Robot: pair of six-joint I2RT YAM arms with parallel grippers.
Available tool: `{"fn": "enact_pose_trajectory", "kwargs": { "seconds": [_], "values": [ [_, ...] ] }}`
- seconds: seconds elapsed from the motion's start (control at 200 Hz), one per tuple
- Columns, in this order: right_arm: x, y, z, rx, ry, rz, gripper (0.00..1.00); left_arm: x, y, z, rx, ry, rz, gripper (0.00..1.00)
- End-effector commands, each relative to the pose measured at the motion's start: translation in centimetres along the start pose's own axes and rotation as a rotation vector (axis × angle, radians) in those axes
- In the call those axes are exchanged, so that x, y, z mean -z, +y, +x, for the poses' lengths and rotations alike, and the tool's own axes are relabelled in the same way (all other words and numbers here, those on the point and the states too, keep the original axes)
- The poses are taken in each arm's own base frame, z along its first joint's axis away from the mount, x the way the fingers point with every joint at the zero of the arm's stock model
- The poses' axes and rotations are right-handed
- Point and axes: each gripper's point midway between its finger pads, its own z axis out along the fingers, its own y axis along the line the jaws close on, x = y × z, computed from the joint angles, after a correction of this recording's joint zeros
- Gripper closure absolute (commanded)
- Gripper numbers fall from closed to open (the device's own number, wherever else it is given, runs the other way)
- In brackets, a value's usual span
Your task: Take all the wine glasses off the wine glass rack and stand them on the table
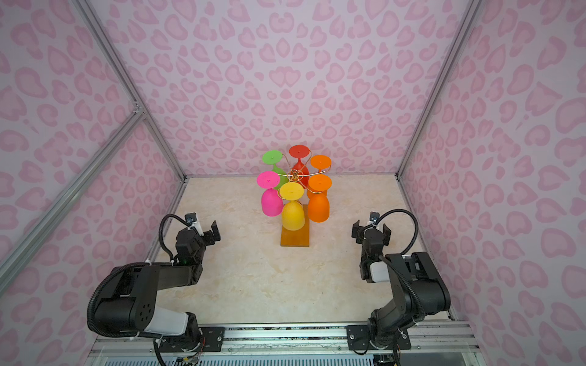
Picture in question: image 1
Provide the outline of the orange front wine glass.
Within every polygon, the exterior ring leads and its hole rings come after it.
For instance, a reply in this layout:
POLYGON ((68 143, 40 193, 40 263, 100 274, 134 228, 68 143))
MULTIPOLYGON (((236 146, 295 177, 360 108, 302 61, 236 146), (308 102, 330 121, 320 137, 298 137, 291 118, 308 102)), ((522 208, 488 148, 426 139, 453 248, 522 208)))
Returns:
POLYGON ((332 186, 332 180, 327 175, 313 175, 308 181, 308 216, 311 221, 323 223, 330 216, 330 202, 327 192, 332 186))

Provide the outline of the orange wine glass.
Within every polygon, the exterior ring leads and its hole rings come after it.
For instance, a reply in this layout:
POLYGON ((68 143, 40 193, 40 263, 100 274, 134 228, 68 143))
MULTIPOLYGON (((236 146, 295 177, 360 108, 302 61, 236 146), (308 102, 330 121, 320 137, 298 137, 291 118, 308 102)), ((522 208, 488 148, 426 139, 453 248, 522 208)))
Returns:
POLYGON ((311 173, 309 176, 312 178, 317 175, 326 175, 331 170, 332 161, 331 158, 325 155, 315 155, 310 159, 310 165, 317 169, 317 172, 311 173))
POLYGON ((308 181, 308 216, 311 221, 323 223, 330 216, 330 202, 327 192, 332 186, 332 180, 327 175, 313 175, 308 181))

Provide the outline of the yellow wine glass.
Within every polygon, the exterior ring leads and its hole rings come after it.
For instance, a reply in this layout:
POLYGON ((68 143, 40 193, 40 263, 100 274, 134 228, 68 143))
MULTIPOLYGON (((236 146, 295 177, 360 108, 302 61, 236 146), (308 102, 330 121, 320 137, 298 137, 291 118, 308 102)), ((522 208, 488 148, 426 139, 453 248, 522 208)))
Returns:
POLYGON ((297 231, 305 225, 305 212, 298 201, 304 193, 305 190, 299 183, 291 181, 279 189, 280 196, 287 201, 282 209, 282 226, 287 230, 297 231))

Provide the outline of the orange back wine glass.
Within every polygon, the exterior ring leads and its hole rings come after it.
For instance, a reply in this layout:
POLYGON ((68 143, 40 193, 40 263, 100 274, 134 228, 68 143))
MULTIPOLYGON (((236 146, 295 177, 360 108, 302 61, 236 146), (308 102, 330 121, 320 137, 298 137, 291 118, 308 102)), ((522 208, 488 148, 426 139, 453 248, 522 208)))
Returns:
POLYGON ((317 169, 317 172, 311 173, 309 176, 312 178, 317 175, 326 175, 331 170, 332 161, 331 158, 325 155, 315 155, 310 159, 310 165, 317 169))

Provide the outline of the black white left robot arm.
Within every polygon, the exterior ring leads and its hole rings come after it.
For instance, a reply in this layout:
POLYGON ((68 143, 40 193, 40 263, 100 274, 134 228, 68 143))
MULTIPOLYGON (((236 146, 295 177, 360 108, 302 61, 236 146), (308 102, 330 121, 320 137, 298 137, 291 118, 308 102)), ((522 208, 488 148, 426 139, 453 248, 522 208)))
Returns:
POLYGON ((160 352, 201 352, 204 333, 195 314, 157 306, 160 291, 198 284, 208 247, 221 241, 218 225, 203 230, 197 214, 179 217, 168 213, 160 223, 174 219, 183 225, 171 251, 161 236, 160 246, 167 262, 134 262, 111 270, 90 297, 88 328, 111 339, 152 339, 160 352))

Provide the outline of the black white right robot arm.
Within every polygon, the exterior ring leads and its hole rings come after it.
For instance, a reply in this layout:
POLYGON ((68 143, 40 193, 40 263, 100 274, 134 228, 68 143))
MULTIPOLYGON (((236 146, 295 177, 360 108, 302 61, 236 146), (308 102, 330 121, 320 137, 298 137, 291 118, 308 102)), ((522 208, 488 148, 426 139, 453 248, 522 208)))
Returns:
POLYGON ((398 356, 411 349, 410 328, 450 309, 450 293, 428 253, 383 253, 391 234, 387 226, 379 230, 355 222, 352 227, 352 238, 362 247, 361 279, 370 284, 388 283, 392 293, 392 299, 372 311, 365 325, 346 327, 348 348, 357 355, 391 350, 398 356))

